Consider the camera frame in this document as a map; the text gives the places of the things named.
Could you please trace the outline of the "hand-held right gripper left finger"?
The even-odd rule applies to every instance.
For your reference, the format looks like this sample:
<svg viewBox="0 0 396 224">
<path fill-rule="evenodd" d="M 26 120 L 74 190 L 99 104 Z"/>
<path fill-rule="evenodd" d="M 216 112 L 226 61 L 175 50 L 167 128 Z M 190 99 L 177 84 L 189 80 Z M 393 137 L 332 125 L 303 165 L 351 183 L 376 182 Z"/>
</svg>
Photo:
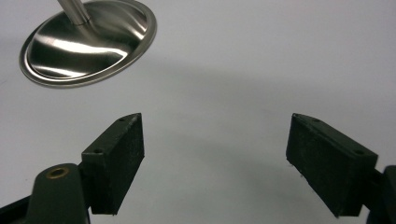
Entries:
<svg viewBox="0 0 396 224">
<path fill-rule="evenodd" d="M 35 178 L 26 224 L 90 224 L 91 214 L 116 215 L 144 156 L 142 115 L 116 119 L 80 164 L 58 164 Z"/>
</svg>

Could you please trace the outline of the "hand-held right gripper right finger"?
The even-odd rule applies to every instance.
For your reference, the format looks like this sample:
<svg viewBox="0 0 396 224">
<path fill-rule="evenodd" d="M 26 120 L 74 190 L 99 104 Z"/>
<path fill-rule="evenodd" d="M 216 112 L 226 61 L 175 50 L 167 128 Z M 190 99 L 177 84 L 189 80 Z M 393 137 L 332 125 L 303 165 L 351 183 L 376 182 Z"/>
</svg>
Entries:
<svg viewBox="0 0 396 224">
<path fill-rule="evenodd" d="M 396 224 L 396 164 L 375 169 L 378 155 L 320 119 L 291 116 L 286 157 L 335 217 Z"/>
</svg>

